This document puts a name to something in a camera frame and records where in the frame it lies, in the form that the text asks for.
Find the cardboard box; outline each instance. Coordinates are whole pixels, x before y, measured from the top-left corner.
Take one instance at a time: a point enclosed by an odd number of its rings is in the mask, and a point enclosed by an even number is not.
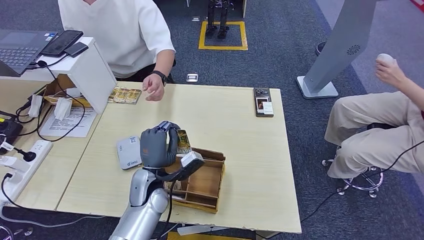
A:
[[[172,191],[173,195],[183,199],[172,199],[178,206],[202,210],[216,214],[218,212],[221,183],[225,171],[225,156],[221,152],[192,148],[202,155],[204,165],[188,179],[181,181],[181,190]],[[181,167],[181,157],[173,165],[166,167],[167,173],[173,173]]]
[[[52,105],[56,105],[56,103],[58,102],[58,98],[60,97],[66,97],[69,98],[62,90],[61,88],[58,86],[59,85],[62,87],[63,90],[66,91],[66,89],[70,89],[70,88],[75,88],[75,84],[69,79],[68,75],[66,74],[59,74],[57,76],[57,79],[52,81],[51,83],[47,84],[45,87],[45,92],[43,95],[43,98],[47,101],[49,101]],[[87,101],[87,99],[83,98],[78,98],[78,101],[80,101],[84,107],[86,108],[91,108],[92,106],[90,105],[90,103]],[[75,101],[74,99],[72,99],[72,107],[82,107],[81,104],[77,101]]]

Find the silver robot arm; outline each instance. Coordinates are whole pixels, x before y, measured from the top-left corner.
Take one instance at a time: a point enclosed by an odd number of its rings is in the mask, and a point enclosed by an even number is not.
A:
[[[168,193],[157,187],[156,181],[155,174],[148,170],[138,169],[134,173],[129,204],[109,240],[151,239],[169,201]]]
[[[150,240],[168,207],[169,195],[164,190],[164,182],[183,181],[205,163],[200,154],[191,151],[181,159],[179,170],[171,174],[165,172],[163,168],[176,161],[177,129],[180,127],[175,123],[163,121],[141,133],[140,156],[144,167],[132,176],[129,204],[109,240]]]

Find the black watch strap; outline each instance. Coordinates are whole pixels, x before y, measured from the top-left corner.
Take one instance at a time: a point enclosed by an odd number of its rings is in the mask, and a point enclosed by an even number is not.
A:
[[[162,72],[158,71],[158,70],[154,70],[151,72],[151,74],[156,74],[159,75],[159,77],[162,79],[162,83],[165,86],[166,81],[168,80],[168,77],[165,76],[165,74],[163,74]]]

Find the beige pants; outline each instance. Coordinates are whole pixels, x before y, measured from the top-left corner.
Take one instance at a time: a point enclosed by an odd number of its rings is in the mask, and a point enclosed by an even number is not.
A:
[[[357,129],[371,123],[392,129]],[[328,176],[348,179],[367,167],[388,168],[405,150],[424,140],[421,110],[403,93],[378,93],[337,100],[328,120],[325,140],[341,146]],[[424,143],[408,151],[391,168],[406,173],[424,173]]]

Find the phone on table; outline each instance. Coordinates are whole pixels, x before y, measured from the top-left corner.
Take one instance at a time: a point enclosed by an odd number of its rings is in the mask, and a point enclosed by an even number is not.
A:
[[[55,40],[50,42],[41,52],[44,56],[60,57],[65,53],[65,49],[72,46],[83,36],[82,31],[66,30]]]
[[[253,100],[256,117],[274,117],[273,103],[271,101],[271,93],[269,88],[253,88]]]

